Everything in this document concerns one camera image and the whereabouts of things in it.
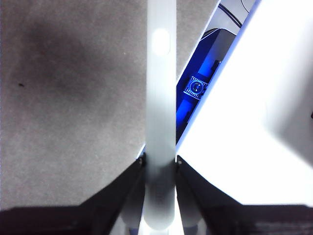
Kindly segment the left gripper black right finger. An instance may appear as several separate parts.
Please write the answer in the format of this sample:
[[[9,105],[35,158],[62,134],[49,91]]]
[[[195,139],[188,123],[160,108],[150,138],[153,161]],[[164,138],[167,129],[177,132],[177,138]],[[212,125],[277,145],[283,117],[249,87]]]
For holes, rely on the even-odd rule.
[[[177,161],[176,190],[186,235],[311,235],[313,210],[302,205],[243,205]]]

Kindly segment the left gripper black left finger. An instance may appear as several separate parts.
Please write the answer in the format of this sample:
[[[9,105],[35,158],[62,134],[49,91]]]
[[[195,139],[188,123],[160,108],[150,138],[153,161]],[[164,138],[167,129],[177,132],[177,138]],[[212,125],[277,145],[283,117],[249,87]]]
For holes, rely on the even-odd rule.
[[[145,194],[145,159],[138,158],[109,185],[78,206],[15,207],[1,211],[2,235],[110,235],[120,219],[139,230]]]

